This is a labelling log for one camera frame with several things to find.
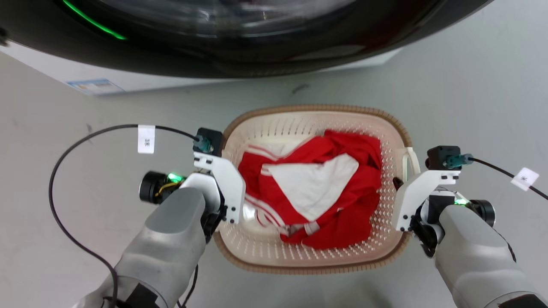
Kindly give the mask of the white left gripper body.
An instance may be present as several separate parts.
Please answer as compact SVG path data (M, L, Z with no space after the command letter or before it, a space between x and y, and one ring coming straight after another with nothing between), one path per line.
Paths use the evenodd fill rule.
M205 210L200 218L208 243L221 222L238 224L245 197L245 181L227 159L194 152L194 166L205 173L193 173L193 188L203 194Z

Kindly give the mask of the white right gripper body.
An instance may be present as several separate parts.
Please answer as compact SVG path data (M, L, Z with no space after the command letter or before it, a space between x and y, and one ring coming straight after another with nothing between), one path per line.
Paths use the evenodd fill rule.
M427 170L396 189L391 225L397 231L415 235L429 258L435 255L444 237L440 215L446 207L456 204L456 192L441 186L456 184L460 173L460 170Z

